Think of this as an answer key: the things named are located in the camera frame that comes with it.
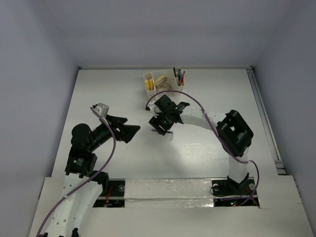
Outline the red gel pen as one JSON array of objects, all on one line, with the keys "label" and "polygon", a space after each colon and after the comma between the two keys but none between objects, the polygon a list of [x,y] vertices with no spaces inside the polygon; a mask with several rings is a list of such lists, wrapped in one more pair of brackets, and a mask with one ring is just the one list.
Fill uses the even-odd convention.
[{"label": "red gel pen", "polygon": [[182,77],[181,77],[181,83],[180,83],[180,85],[181,86],[184,86],[184,76],[185,76],[185,73],[186,73],[186,71],[184,71],[183,73],[182,73]]}]

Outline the pink highlighter marker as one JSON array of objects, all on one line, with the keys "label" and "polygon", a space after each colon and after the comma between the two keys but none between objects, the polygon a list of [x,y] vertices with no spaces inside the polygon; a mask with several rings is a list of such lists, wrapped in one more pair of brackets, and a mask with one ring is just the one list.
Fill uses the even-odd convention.
[{"label": "pink highlighter marker", "polygon": [[149,79],[150,90],[154,90],[153,79]]}]

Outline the patterned washi tape roll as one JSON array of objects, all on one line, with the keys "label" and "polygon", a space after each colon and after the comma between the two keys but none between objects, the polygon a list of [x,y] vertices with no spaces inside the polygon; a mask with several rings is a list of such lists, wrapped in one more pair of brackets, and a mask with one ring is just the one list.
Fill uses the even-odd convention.
[{"label": "patterned washi tape roll", "polygon": [[162,75],[160,77],[158,77],[158,79],[155,81],[155,86],[157,86],[159,83],[163,83],[167,81],[167,76],[166,75]]}]

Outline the blue ballpoint pen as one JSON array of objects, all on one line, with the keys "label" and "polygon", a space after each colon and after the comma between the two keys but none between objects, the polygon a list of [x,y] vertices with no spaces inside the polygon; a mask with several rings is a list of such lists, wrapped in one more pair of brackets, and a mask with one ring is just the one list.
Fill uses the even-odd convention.
[{"label": "blue ballpoint pen", "polygon": [[178,70],[178,86],[181,86],[182,72],[181,69]]}]

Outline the large clear packing tape roll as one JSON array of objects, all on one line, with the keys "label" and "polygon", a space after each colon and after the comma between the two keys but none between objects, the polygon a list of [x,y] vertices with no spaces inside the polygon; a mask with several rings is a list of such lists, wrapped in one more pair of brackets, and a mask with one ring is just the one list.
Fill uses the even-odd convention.
[{"label": "large clear packing tape roll", "polygon": [[156,86],[157,92],[164,92],[164,91],[170,91],[172,89],[172,86],[168,83],[160,83]]}]

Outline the yellow highlighter marker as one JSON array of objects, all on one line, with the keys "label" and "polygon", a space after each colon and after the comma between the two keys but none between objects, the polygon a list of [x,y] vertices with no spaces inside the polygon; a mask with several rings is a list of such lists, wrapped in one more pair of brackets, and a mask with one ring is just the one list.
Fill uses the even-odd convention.
[{"label": "yellow highlighter marker", "polygon": [[147,79],[145,80],[145,86],[146,86],[146,90],[150,91],[150,84],[149,84],[149,81]]}]

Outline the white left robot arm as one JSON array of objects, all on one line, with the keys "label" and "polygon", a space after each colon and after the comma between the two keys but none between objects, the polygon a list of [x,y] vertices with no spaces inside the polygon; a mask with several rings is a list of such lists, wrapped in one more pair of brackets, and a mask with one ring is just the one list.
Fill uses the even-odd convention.
[{"label": "white left robot arm", "polygon": [[128,143],[140,130],[127,119],[107,115],[91,129],[80,123],[72,129],[71,148],[65,168],[60,200],[49,211],[37,232],[38,237],[78,237],[91,208],[110,189],[108,173],[95,170],[95,150],[108,140]]}]

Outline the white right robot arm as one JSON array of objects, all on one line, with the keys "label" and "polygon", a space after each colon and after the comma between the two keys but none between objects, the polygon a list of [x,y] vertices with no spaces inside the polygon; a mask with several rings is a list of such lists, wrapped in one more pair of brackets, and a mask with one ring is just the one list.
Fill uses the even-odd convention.
[{"label": "white right robot arm", "polygon": [[155,115],[149,124],[160,134],[165,135],[174,124],[194,125],[210,130],[229,155],[229,173],[223,188],[214,188],[224,195],[238,195],[245,188],[249,179],[247,170],[248,150],[254,136],[253,131],[238,111],[231,110],[221,114],[206,112],[187,102],[176,104],[167,95],[155,102],[149,102],[146,110]]}]

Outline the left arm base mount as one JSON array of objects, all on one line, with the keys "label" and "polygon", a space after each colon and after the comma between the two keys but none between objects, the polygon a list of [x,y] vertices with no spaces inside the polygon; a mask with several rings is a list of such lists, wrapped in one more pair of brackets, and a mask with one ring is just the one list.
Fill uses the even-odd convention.
[{"label": "left arm base mount", "polygon": [[125,179],[110,179],[109,188],[95,201],[94,208],[125,207]]}]

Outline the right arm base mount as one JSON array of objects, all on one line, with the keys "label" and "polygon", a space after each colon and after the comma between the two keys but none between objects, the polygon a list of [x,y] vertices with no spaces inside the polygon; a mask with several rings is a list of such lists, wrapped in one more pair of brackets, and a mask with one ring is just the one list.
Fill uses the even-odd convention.
[{"label": "right arm base mount", "polygon": [[249,174],[241,183],[236,183],[229,177],[213,179],[209,192],[213,195],[215,207],[257,206],[259,199],[253,177]]}]

